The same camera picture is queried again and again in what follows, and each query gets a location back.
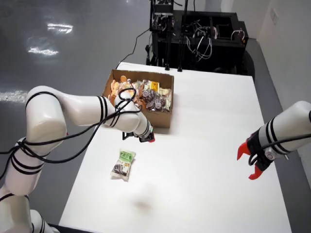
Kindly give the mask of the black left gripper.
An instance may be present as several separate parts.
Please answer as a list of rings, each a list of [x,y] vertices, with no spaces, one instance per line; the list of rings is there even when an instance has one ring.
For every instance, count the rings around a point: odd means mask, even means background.
[[[139,137],[139,141],[141,143],[144,143],[144,142],[155,142],[155,139],[154,139],[154,133],[151,132],[149,133],[148,135],[144,135],[142,137]]]

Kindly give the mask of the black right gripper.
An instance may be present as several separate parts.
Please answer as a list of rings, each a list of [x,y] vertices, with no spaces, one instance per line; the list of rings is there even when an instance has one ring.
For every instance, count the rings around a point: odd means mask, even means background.
[[[253,174],[249,175],[248,179],[256,180],[259,178],[263,171],[265,171],[270,164],[274,161],[273,159],[268,159],[265,155],[264,149],[261,148],[259,142],[259,133],[254,132],[247,139],[246,142],[242,143],[238,148],[237,160],[239,160],[242,155],[249,155],[249,151],[251,153],[250,158],[248,159],[248,164],[250,166],[255,165],[255,171]]]

